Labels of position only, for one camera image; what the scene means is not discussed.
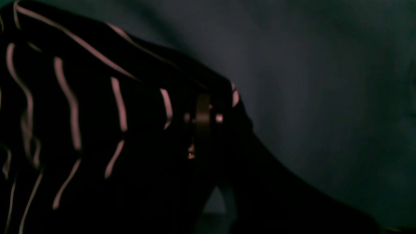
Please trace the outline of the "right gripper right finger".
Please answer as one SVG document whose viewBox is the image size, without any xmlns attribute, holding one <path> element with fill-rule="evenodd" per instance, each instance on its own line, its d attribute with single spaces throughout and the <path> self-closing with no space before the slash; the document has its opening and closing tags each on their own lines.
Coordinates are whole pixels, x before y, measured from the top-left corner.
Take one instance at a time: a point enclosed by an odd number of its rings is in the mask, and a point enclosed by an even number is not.
<svg viewBox="0 0 416 234">
<path fill-rule="evenodd" d="M 246 115 L 215 114 L 237 219 L 232 234 L 382 234 L 378 222 L 309 185 L 260 142 Z"/>
</svg>

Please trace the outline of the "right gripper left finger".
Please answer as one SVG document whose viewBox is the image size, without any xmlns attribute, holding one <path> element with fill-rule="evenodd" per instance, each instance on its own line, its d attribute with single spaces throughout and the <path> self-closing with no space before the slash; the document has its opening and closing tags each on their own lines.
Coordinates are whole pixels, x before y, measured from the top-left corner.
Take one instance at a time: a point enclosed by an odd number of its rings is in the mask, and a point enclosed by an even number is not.
<svg viewBox="0 0 416 234">
<path fill-rule="evenodd" d="M 141 234 L 193 234 L 212 191 L 211 97 L 200 94 L 167 130 L 140 133 L 147 153 Z"/>
</svg>

